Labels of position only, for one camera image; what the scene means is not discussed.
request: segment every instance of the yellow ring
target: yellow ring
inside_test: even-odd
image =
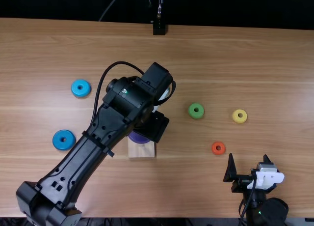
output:
[[[247,113],[244,110],[235,110],[232,113],[232,119],[238,124],[242,124],[247,119]]]

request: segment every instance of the white bracket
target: white bracket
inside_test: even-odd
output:
[[[267,190],[274,183],[282,183],[285,175],[279,172],[268,172],[268,171],[258,171],[256,172],[257,180],[256,180],[256,189],[264,189]],[[247,185],[247,189],[253,188],[253,181]]]

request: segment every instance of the black background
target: black background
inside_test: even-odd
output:
[[[97,21],[111,1],[0,0],[0,17]],[[165,0],[163,13],[177,25],[314,28],[314,0]],[[152,19],[148,0],[117,0],[103,21]]]

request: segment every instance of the green ring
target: green ring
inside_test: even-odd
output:
[[[204,115],[204,107],[199,103],[193,103],[188,108],[188,113],[193,119],[200,119]]]

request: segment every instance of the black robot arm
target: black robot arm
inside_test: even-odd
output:
[[[288,205],[278,198],[266,198],[281,183],[284,175],[270,161],[267,155],[249,175],[237,174],[232,153],[229,154],[224,182],[233,182],[231,191],[242,193],[243,200],[239,207],[241,216],[238,226],[242,226],[244,214],[247,226],[284,226],[289,211]]]
[[[154,63],[141,77],[111,81],[90,126],[66,157],[38,183],[24,182],[16,196],[28,220],[39,226],[74,226],[75,203],[85,183],[112,148],[132,130],[158,142],[169,119],[154,105],[170,84],[169,71]]]

